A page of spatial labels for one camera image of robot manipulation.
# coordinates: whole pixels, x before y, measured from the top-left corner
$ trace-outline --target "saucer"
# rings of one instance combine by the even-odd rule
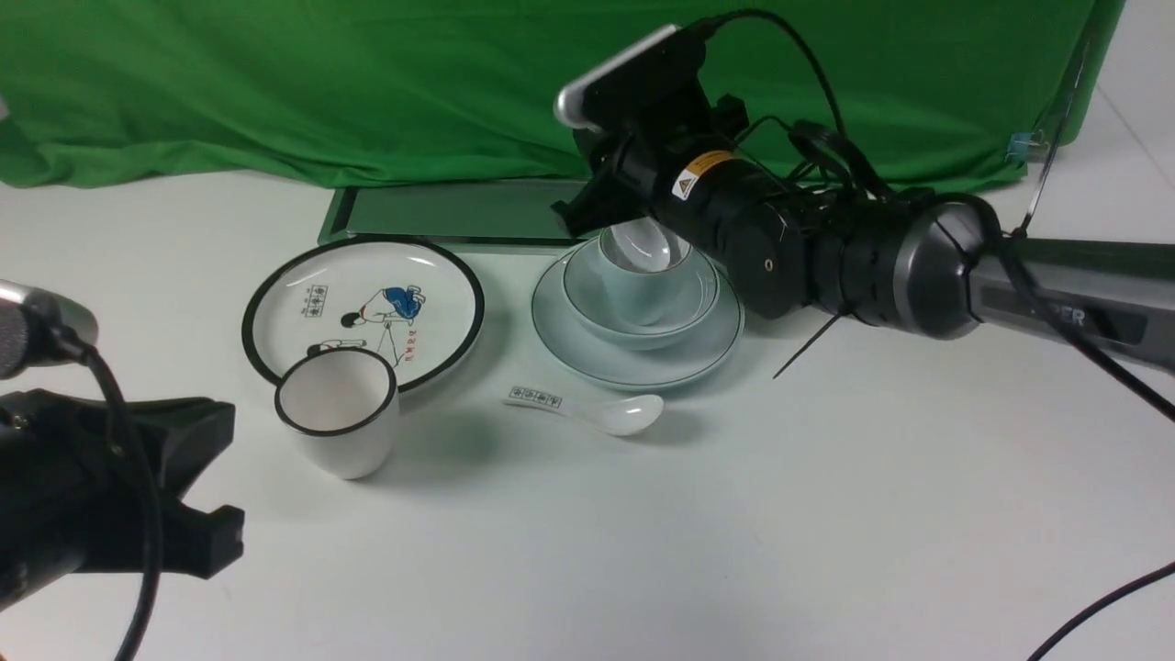
[[[444,248],[360,237],[315,248],[275,270],[246,308],[241,339],[270,384],[308,356],[357,349],[383,357],[408,393],[469,353],[484,312],[477,276]]]
[[[622,336],[672,336],[699,323],[718,299],[718,269],[700,251],[692,250],[682,264],[683,283],[670,311],[654,323],[633,323],[617,313],[607,297],[600,275],[606,264],[596,245],[598,241],[597,236],[580,245],[571,255],[562,277],[563,290],[572,311],[589,324]]]
[[[665,391],[692,384],[733,353],[745,312],[726,276],[718,276],[713,309],[682,342],[660,350],[632,351],[605,343],[584,328],[563,294],[563,274],[575,251],[539,277],[531,297],[535,332],[550,355],[584,379],[618,391]]]

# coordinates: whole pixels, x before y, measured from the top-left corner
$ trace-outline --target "white cup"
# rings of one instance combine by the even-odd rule
[[[679,268],[693,247],[657,221],[643,217],[599,235],[600,276],[616,312],[639,325],[660,321],[689,281]]]
[[[342,348],[307,357],[277,384],[277,417],[310,461],[344,480],[375,473],[396,439],[396,373],[383,357]]]

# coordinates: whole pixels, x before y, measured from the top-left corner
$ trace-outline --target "white spoon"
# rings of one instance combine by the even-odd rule
[[[506,406],[538,409],[584,423],[612,437],[631,437],[649,429],[665,411],[665,400],[640,396],[626,400],[580,405],[559,396],[515,386],[502,398]]]
[[[629,263],[645,272],[669,268],[673,250],[665,230],[650,217],[630,220],[612,228],[616,247]]]

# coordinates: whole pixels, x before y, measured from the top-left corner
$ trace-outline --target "yellow warning sticker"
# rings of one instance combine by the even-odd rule
[[[673,196],[679,200],[689,200],[690,191],[693,190],[693,184],[698,182],[698,178],[706,173],[710,168],[714,167],[720,162],[733,160],[734,154],[724,150],[706,151],[700,154],[690,164],[685,166],[682,174],[677,175],[677,180],[673,182]]]
[[[690,164],[685,166],[685,169],[693,173],[694,176],[701,176],[706,174],[706,170],[714,167],[720,162],[733,160],[734,154],[724,150],[706,151],[700,156],[690,161]]]

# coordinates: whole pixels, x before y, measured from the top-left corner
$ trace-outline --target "white plate with black rim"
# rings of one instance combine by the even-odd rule
[[[563,295],[563,270],[573,254],[563,255],[543,272],[530,305],[539,342],[572,373],[616,391],[660,392],[701,379],[734,353],[746,313],[725,275],[719,272],[718,299],[680,342],[633,351],[592,336],[571,311]]]
[[[241,342],[274,385],[307,356],[355,348],[390,363],[407,394],[465,358],[484,315],[481,282],[449,250],[357,237],[298,255],[267,277],[244,310]]]

